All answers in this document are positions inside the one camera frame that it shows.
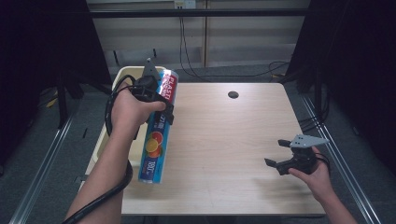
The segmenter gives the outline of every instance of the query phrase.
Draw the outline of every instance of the electrical cable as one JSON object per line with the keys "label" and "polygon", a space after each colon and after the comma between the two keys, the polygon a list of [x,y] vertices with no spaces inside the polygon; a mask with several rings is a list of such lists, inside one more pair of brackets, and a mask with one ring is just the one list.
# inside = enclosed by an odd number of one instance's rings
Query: electrical cable
{"label": "electrical cable", "polygon": [[288,62],[271,62],[270,64],[268,64],[268,71],[271,72],[271,77],[270,77],[270,80],[268,81],[269,83],[272,82],[273,77],[274,77],[274,74],[272,73],[272,70],[271,70],[271,65],[274,64],[274,63],[286,63],[286,64],[289,64]]}
{"label": "electrical cable", "polygon": [[[191,77],[198,77],[198,78],[201,79],[202,81],[206,81],[206,82],[210,82],[210,81],[207,80],[207,79],[204,79],[204,77],[259,77],[259,76],[262,76],[262,75],[266,75],[266,74],[268,74],[268,73],[271,73],[271,72],[275,71],[276,69],[278,69],[278,68],[280,68],[280,67],[283,67],[283,66],[286,65],[286,64],[289,64],[288,62],[272,62],[272,63],[270,63],[270,64],[268,65],[268,67],[269,67],[268,71],[265,71],[265,72],[262,72],[262,73],[259,73],[259,74],[255,74],[255,75],[243,75],[243,76],[235,76],[235,75],[229,75],[229,76],[227,76],[227,75],[226,75],[226,76],[204,75],[204,76],[199,76],[199,75],[192,69],[192,67],[191,67],[190,58],[189,58],[189,53],[187,52],[186,36],[185,36],[185,32],[184,32],[184,30],[185,30],[185,28],[184,28],[184,21],[183,21],[183,18],[182,18],[182,17],[180,17],[179,20],[180,20],[180,48],[179,48],[180,65],[181,65],[181,68],[183,69],[183,71],[184,71],[187,75],[189,75],[189,76],[191,76]],[[186,52],[187,61],[188,61],[190,70],[193,72],[193,74],[189,73],[189,72],[185,69],[185,67],[183,66],[183,62],[182,62],[182,60],[181,60],[181,59],[182,59],[182,57],[181,57],[181,51],[182,51],[182,46],[183,46],[183,40],[184,40],[184,49],[185,49],[185,52]],[[282,63],[282,64],[281,64],[280,66],[277,66],[277,67],[274,68],[274,69],[270,69],[271,65],[274,64],[274,63]]]}
{"label": "electrical cable", "polygon": [[[183,21],[183,18],[182,18],[182,17],[180,17],[179,20],[180,20],[180,52],[179,52],[179,59],[180,59],[181,68],[183,69],[183,71],[184,71],[187,75],[189,75],[189,76],[191,76],[191,77],[198,77],[198,78],[201,79],[202,81],[210,82],[209,80],[206,80],[206,79],[201,78],[200,76],[198,76],[198,75],[195,73],[195,71],[192,69],[191,63],[190,63],[189,53],[187,52],[186,36],[185,36],[185,34],[184,34],[184,21]],[[183,40],[184,40],[184,50],[185,50],[185,52],[186,52],[187,61],[188,61],[188,63],[189,63],[190,70],[193,72],[193,74],[189,73],[189,72],[184,68],[183,62],[182,62],[182,60],[181,60],[181,49],[182,49],[182,46],[183,46]]]}
{"label": "electrical cable", "polygon": [[329,116],[329,111],[330,111],[330,93],[329,91],[326,92],[326,101],[324,104],[323,108],[323,114],[322,117],[314,116],[313,118],[308,118],[308,119],[302,119],[299,120],[301,123],[300,125],[302,126],[301,129],[303,133],[306,133],[308,131],[311,131],[315,128],[317,128],[319,125],[323,124],[326,118]]}
{"label": "electrical cable", "polygon": [[315,155],[319,155],[319,156],[323,157],[323,158],[317,157],[317,160],[323,161],[326,164],[327,170],[329,171],[329,176],[330,176],[331,175],[331,168],[330,168],[330,160],[329,160],[329,158],[327,158],[327,156],[325,156],[325,155],[323,155],[321,153],[315,153]]}
{"label": "electrical cable", "polygon": [[[111,110],[113,108],[113,105],[114,105],[114,102],[115,102],[115,100],[117,98],[117,95],[118,95],[118,93],[120,91],[131,87],[131,86],[127,86],[127,87],[124,87],[124,88],[119,90],[120,84],[126,78],[131,79],[133,83],[135,82],[134,78],[132,76],[130,76],[130,75],[126,75],[126,76],[122,77],[117,82],[113,92],[111,93],[111,95],[109,96],[109,98],[107,100],[106,113],[105,113],[105,122],[106,122],[106,129],[107,129],[108,135],[111,135],[111,132],[112,132]],[[112,198],[113,196],[115,196],[118,193],[120,193],[131,182],[132,177],[133,177],[133,173],[134,173],[134,170],[132,168],[132,165],[131,165],[130,162],[127,161],[125,177],[121,180],[121,182],[116,187],[114,187],[113,189],[110,189],[108,192],[102,194],[101,196],[99,196],[98,198],[93,200],[92,202],[88,203],[87,205],[85,205],[84,207],[79,209],[75,214],[73,214],[71,217],[69,217],[67,220],[65,220],[63,222],[63,224],[72,224],[72,223],[79,222],[85,216],[87,216],[90,212],[92,212],[94,209],[99,207],[101,204],[107,202],[110,198]]]}

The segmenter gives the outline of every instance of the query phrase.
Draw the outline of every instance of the right hand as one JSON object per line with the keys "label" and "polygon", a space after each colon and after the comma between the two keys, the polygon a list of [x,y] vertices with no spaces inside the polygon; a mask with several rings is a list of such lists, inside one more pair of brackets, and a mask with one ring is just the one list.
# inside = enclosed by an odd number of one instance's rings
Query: right hand
{"label": "right hand", "polygon": [[[126,86],[126,82],[121,83],[119,90]],[[111,112],[113,131],[128,132],[134,125],[143,124],[151,112],[163,111],[165,107],[164,102],[141,102],[134,98],[127,89],[120,91]]]}
{"label": "right hand", "polygon": [[[312,147],[312,149],[315,153],[320,153],[316,147]],[[306,173],[294,168],[290,168],[289,173],[303,180],[311,189],[315,199],[319,202],[322,202],[335,194],[332,189],[332,183],[330,182],[329,169],[323,161],[318,161],[317,169],[311,175],[307,175]]]}

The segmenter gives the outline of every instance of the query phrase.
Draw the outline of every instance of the wall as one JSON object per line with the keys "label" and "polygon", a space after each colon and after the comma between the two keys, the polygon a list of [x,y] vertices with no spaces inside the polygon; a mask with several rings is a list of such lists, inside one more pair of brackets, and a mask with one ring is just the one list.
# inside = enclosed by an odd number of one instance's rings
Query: wall
{"label": "wall", "polygon": [[[88,0],[90,9],[172,9],[173,1]],[[197,8],[307,8],[309,0],[200,1]],[[193,67],[289,61],[304,17],[184,18]],[[139,57],[179,68],[180,18],[94,19],[103,50],[114,64],[141,63]],[[183,63],[187,62],[182,50]]]}

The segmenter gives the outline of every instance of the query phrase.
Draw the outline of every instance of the metal rail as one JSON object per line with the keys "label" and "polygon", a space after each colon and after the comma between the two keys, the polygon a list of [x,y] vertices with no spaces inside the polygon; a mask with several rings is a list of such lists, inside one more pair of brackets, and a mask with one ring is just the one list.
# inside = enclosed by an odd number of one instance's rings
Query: metal rail
{"label": "metal rail", "polygon": [[355,176],[350,171],[347,162],[345,161],[343,155],[341,154],[338,146],[335,144],[332,136],[327,130],[324,124],[320,124],[315,117],[315,108],[311,99],[308,97],[302,97],[306,110],[311,116],[312,120],[316,123],[318,127],[318,132],[322,138],[326,138],[330,140],[330,143],[326,144],[329,149],[330,154],[332,155],[332,159],[334,160],[335,165],[337,166],[338,171],[343,177],[346,186],[349,188],[353,198],[355,199],[356,204],[358,205],[361,213],[366,219],[367,223],[380,224],[378,215],[376,214],[373,205],[368,199],[367,195],[364,193],[361,185],[356,180]]}
{"label": "metal rail", "polygon": [[49,151],[47,152],[46,157],[44,158],[40,167],[38,168],[38,171],[35,174],[35,178],[30,184],[29,189],[24,194],[20,204],[18,205],[17,210],[15,211],[11,220],[9,221],[9,224],[14,224],[14,223],[23,224],[26,222],[27,218],[29,217],[30,212],[33,209],[33,206],[35,205],[35,201],[38,197],[38,194],[42,190],[44,186],[44,182],[47,179],[47,176],[50,172],[50,167],[52,166],[56,158],[56,155],[58,154],[64,142],[67,132],[69,131],[73,117],[78,111],[78,107],[79,107],[79,100],[77,101],[77,104],[72,114],[65,122],[62,129],[58,129],[58,132],[55,134],[55,137],[52,141],[52,144],[49,147]]}

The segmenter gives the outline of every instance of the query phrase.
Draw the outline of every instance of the black curtain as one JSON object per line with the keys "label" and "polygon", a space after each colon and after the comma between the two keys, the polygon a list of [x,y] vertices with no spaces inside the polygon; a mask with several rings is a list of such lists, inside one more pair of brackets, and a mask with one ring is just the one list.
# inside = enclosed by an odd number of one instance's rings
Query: black curtain
{"label": "black curtain", "polygon": [[[312,1],[311,7],[330,8],[320,2]],[[335,8],[334,18],[305,19],[288,75],[306,91],[319,71],[331,97],[396,174],[391,143],[396,128],[396,3],[349,1],[345,12],[342,5]]]}
{"label": "black curtain", "polygon": [[0,1],[0,164],[21,140],[34,117],[39,94],[82,80],[110,84],[106,60],[79,0]]}

